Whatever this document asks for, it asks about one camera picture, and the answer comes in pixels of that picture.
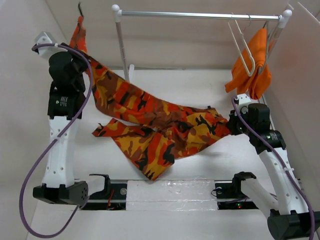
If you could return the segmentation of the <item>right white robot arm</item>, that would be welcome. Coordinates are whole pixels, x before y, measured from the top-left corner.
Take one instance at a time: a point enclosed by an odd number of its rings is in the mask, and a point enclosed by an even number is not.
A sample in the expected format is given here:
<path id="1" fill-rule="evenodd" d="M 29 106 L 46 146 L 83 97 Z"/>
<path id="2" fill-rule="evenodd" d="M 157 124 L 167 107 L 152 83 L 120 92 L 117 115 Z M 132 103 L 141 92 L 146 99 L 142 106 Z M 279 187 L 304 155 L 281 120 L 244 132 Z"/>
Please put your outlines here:
<path id="1" fill-rule="evenodd" d="M 270 110 L 265 104 L 232 100 L 230 131 L 245 134 L 264 164 L 274 194 L 266 190 L 251 172 L 234 175 L 231 191 L 237 197 L 251 199 L 267 220 L 267 227 L 275 240 L 312 240 L 320 226 L 320 213 L 314 211 L 303 193 L 288 159 L 281 133 L 271 130 Z"/>

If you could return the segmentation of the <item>orange camouflage trousers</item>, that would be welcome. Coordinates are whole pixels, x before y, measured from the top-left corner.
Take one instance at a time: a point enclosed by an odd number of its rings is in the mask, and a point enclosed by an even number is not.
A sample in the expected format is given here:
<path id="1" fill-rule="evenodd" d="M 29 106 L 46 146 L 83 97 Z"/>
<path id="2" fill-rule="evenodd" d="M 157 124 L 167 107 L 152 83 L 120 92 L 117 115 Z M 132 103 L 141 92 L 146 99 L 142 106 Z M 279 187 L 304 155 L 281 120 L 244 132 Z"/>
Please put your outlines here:
<path id="1" fill-rule="evenodd" d="M 92 134 L 112 138 L 149 180 L 156 180 L 177 159 L 195 155 L 231 133 L 228 121 L 216 109 L 159 99 L 93 57 L 88 60 L 95 107 L 111 118 Z"/>

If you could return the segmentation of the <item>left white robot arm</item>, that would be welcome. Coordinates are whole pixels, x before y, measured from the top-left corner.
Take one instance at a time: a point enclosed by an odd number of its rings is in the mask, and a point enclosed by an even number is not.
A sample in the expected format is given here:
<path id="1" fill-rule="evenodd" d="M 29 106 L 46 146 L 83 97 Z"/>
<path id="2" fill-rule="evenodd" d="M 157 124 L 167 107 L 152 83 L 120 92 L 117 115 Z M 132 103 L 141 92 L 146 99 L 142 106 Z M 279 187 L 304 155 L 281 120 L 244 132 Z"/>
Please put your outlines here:
<path id="1" fill-rule="evenodd" d="M 74 177 L 75 138 L 86 102 L 83 72 L 88 66 L 70 51 L 53 54 L 48 63 L 52 82 L 47 115 L 54 144 L 48 151 L 41 185 L 32 194 L 48 204 L 84 206 L 91 195 L 104 199 L 112 191 L 108 175 L 91 174 L 89 182 Z"/>

